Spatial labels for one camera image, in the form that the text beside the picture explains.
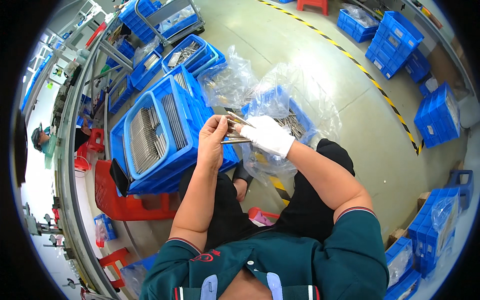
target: black pants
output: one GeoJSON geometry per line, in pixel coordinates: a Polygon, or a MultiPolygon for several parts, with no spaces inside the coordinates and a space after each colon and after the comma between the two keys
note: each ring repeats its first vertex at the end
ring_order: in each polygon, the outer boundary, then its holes
{"type": "MultiPolygon", "coordinates": [[[[322,139],[317,145],[317,152],[335,161],[355,176],[352,160],[347,151],[337,143],[322,139]]],[[[191,167],[182,176],[179,185],[180,199],[185,196],[194,169],[195,167],[191,167]]],[[[258,227],[252,223],[248,215],[242,212],[236,197],[237,190],[233,182],[224,173],[219,173],[213,217],[208,227],[206,251],[265,230],[309,237],[319,242],[323,242],[332,233],[334,211],[323,203],[315,189],[300,172],[295,175],[295,192],[291,201],[273,226],[258,227]]]]}

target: cap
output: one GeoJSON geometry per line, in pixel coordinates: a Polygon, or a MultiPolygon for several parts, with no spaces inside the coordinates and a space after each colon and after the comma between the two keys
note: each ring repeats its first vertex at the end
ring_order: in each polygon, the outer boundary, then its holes
{"type": "Polygon", "coordinates": [[[42,147],[40,146],[40,144],[38,143],[40,141],[40,133],[43,131],[42,129],[42,123],[40,123],[39,127],[38,128],[35,128],[33,130],[33,133],[32,133],[32,143],[33,143],[33,147],[42,152],[42,147]]]}

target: yellow and black hazard stripe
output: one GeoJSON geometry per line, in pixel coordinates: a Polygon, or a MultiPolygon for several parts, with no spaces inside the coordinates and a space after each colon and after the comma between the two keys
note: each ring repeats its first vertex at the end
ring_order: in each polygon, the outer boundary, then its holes
{"type": "Polygon", "coordinates": [[[420,143],[420,146],[417,146],[415,144],[415,140],[413,139],[413,136],[412,134],[410,133],[410,130],[408,129],[407,125],[405,124],[405,121],[403,120],[402,116],[400,115],[400,113],[398,112],[398,110],[396,109],[395,105],[393,104],[392,100],[390,100],[390,98],[387,96],[387,94],[385,93],[385,91],[380,87],[380,85],[373,79],[373,77],[367,72],[367,70],[365,70],[364,67],[362,67],[362,65],[359,64],[358,61],[356,61],[351,55],[350,53],[346,52],[345,49],[343,49],[339,44],[337,44],[334,40],[332,40],[331,38],[329,38],[326,34],[324,34],[323,32],[321,32],[320,30],[318,30],[317,28],[315,28],[313,25],[311,25],[310,23],[308,22],[305,22],[304,20],[302,20],[301,18],[273,5],[273,4],[270,4],[268,2],[265,2],[263,0],[257,0],[258,2],[261,2],[265,5],[268,5],[272,8],[275,8],[276,10],[278,11],[281,11],[283,12],[284,14],[294,18],[295,20],[305,24],[306,26],[308,26],[310,29],[312,29],[313,31],[315,31],[316,33],[320,34],[321,36],[323,36],[327,41],[329,41],[331,44],[333,44],[338,50],[340,50],[343,54],[345,54],[353,63],[355,63],[355,65],[360,69],[362,70],[362,72],[372,81],[372,83],[377,87],[377,89],[380,91],[380,93],[382,93],[382,95],[384,96],[385,100],[388,102],[388,104],[390,104],[390,106],[392,107],[394,113],[396,114],[396,116],[398,117],[398,119],[400,120],[400,123],[402,123],[403,125],[403,128],[405,129],[405,131],[407,132],[407,135],[408,135],[408,138],[410,139],[410,141],[412,142],[412,145],[413,145],[413,148],[415,149],[415,152],[417,153],[417,155],[420,154],[423,146],[424,146],[424,141],[422,140],[421,143],[420,143]]]}
{"type": "Polygon", "coordinates": [[[282,197],[283,203],[285,203],[285,205],[288,205],[291,199],[280,179],[275,176],[270,176],[270,181],[273,183],[276,192],[280,195],[280,197],[282,197]]]}

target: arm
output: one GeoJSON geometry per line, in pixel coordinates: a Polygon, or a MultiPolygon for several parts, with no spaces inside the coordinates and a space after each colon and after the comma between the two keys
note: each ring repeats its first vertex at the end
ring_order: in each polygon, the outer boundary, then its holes
{"type": "Polygon", "coordinates": [[[220,141],[227,129],[226,117],[214,115],[200,131],[197,166],[170,231],[169,238],[187,240],[201,250],[213,216],[216,177],[223,162],[220,141]]]}
{"type": "Polygon", "coordinates": [[[334,222],[350,207],[373,209],[367,190],[341,165],[294,141],[287,159],[305,176],[322,201],[335,210],[334,222]]]}

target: white glove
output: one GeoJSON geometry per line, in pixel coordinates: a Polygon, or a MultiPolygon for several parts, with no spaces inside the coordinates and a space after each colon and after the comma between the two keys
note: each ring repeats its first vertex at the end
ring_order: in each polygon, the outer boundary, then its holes
{"type": "Polygon", "coordinates": [[[250,117],[247,122],[253,127],[243,126],[239,132],[241,136],[250,139],[254,146],[268,153],[278,155],[281,158],[287,157],[295,140],[294,136],[290,135],[269,116],[250,117]]]}

